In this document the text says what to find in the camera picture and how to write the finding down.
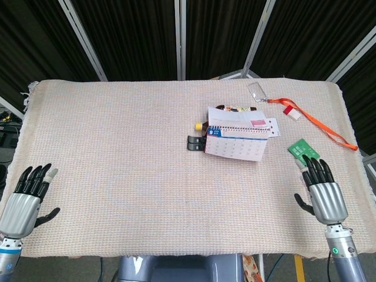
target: lanyard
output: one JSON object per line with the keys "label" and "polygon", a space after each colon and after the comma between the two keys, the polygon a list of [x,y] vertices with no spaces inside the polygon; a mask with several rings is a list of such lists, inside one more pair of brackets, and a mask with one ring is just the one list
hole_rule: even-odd
{"label": "lanyard", "polygon": [[[292,100],[287,99],[287,98],[279,98],[279,99],[266,99],[266,101],[268,103],[279,103],[284,106],[291,106],[294,109],[299,110],[302,114],[306,116],[308,120],[310,120],[313,124],[317,125],[330,139],[335,141],[337,144],[344,146],[344,147],[348,147],[354,151],[358,150],[358,146],[348,143],[341,135],[339,135],[337,132],[327,127],[325,124],[323,124],[319,120],[315,119],[313,116],[309,115],[307,112],[305,112],[300,107],[298,107],[298,105],[296,105]],[[341,139],[342,141],[338,141],[333,136]]]}

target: beige woven tablecloth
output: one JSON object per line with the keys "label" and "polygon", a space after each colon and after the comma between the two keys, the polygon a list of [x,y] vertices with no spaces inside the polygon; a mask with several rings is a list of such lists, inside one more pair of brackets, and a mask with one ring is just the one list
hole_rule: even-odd
{"label": "beige woven tablecloth", "polygon": [[[328,82],[236,79],[186,82],[42,81],[31,93],[4,197],[30,165],[59,169],[39,214],[58,216],[27,237],[24,256],[298,253],[325,257],[325,226],[301,210],[308,200],[287,148],[304,138],[342,188],[359,252],[376,251],[376,208],[359,151],[341,147],[284,106],[286,97],[355,142],[341,91]],[[186,149],[208,106],[256,106],[277,118],[261,162]]]}

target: robotic hand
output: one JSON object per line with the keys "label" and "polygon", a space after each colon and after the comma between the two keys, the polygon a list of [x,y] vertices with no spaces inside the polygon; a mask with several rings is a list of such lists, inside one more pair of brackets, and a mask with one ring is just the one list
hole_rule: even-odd
{"label": "robotic hand", "polygon": [[45,176],[50,167],[50,163],[43,168],[38,166],[33,172],[33,168],[28,167],[21,174],[14,193],[5,205],[0,219],[0,232],[4,236],[0,244],[0,282],[11,280],[21,255],[22,238],[30,235],[34,228],[53,219],[60,211],[57,207],[48,215],[38,217],[49,184],[58,172],[53,169]]}
{"label": "robotic hand", "polygon": [[348,217],[346,205],[339,185],[334,182],[331,170],[324,160],[318,162],[303,155],[307,167],[298,160],[296,164],[302,172],[308,188],[312,206],[307,205],[299,194],[294,197],[299,206],[314,215],[327,226],[325,237],[330,253],[342,282],[367,282],[361,267],[357,249],[351,237],[352,230],[342,226]]}

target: black clip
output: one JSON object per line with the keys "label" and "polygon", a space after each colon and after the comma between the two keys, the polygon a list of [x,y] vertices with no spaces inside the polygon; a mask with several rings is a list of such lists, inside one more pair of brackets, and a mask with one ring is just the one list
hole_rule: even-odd
{"label": "black clip", "polygon": [[187,149],[190,151],[204,151],[206,137],[188,136]]}

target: notebook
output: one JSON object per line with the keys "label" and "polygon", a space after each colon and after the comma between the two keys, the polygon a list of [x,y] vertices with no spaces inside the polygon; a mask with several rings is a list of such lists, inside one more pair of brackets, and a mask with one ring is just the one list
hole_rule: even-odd
{"label": "notebook", "polygon": [[270,128],[260,110],[226,112],[208,108],[205,153],[231,159],[260,161]]}

